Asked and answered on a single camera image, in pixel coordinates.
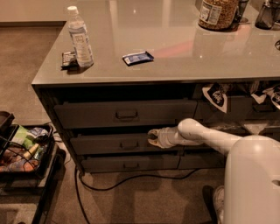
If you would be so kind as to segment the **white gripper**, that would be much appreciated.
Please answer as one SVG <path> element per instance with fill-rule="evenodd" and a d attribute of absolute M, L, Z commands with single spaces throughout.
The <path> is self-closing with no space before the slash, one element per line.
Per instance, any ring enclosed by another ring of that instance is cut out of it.
<path fill-rule="evenodd" d="M 161 149 L 171 148 L 177 145 L 177 134 L 178 129 L 176 127 L 170 128 L 162 128 L 159 129 L 151 129 L 148 132 L 148 136 L 157 137 L 157 139 L 148 139 L 149 144 L 159 147 Z"/>

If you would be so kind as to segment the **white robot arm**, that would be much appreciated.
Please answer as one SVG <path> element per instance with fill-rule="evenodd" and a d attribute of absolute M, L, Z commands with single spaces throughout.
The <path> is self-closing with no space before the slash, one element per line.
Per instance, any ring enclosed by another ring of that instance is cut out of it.
<path fill-rule="evenodd" d="M 266 136 L 236 136 L 186 118 L 151 129 L 162 149 L 206 144 L 227 157 L 224 185 L 213 192 L 217 224 L 280 224 L 280 143 Z"/>

